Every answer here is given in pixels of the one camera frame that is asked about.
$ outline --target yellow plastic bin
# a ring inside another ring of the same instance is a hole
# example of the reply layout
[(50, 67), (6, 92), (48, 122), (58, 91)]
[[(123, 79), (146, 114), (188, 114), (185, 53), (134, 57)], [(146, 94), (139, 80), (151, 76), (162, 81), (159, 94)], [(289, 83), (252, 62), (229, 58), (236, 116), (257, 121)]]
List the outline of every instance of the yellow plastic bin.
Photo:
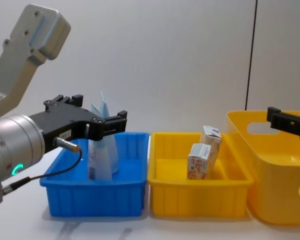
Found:
[(200, 133), (158, 132), (151, 135), (147, 180), (150, 206), (164, 217), (244, 217), (253, 184), (226, 134), (211, 180), (188, 180), (187, 159)]
[[(300, 116), (296, 111), (287, 113)], [(254, 178), (248, 202), (268, 223), (300, 225), (300, 137), (283, 131), (248, 133), (251, 123), (265, 123), (266, 119), (266, 111), (227, 114), (229, 137)]]

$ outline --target blue plastic bin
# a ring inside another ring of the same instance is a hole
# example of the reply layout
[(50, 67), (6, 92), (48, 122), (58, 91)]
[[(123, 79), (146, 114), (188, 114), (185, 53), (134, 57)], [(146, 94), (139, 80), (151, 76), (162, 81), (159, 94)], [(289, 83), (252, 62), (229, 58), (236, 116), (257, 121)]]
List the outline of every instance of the blue plastic bin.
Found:
[[(88, 140), (73, 142), (83, 150), (80, 163), (71, 171), (45, 177), (50, 214), (55, 217), (140, 216), (144, 208), (147, 181), (147, 133), (123, 132), (115, 135), (119, 171), (112, 181), (88, 180)], [(46, 174), (70, 167), (79, 157), (62, 150)]]

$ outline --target small label sticker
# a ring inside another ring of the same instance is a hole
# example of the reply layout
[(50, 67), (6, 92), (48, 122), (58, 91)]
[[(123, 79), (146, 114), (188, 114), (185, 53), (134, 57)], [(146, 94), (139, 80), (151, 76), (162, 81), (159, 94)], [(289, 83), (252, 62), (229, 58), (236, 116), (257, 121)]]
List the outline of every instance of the small label sticker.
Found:
[(70, 137), (71, 137), (71, 129), (68, 131), (65, 131), (59, 135), (59, 138), (61, 138), (61, 139), (67, 139)]
[(204, 150), (203, 150), (203, 156), (202, 156), (205, 160), (208, 159), (210, 149), (211, 149), (210, 145), (205, 145)]

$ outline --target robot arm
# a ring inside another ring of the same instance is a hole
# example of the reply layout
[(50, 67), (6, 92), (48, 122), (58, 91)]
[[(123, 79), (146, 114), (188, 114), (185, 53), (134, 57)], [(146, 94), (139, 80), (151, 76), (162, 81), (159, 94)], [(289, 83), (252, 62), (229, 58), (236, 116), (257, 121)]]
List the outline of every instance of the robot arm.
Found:
[[(0, 117), (19, 104), (37, 67), (58, 56), (70, 29), (56, 10), (36, 5), (24, 8), (10, 39), (3, 42)], [(45, 153), (56, 147), (75, 152), (79, 147), (69, 142), (73, 139), (98, 141), (125, 131), (126, 111), (100, 118), (81, 108), (82, 103), (82, 95), (59, 95), (44, 102), (43, 112), (0, 118), (0, 203), (3, 195), (14, 190), (11, 185), (3, 189), (1, 182), (38, 163)]]

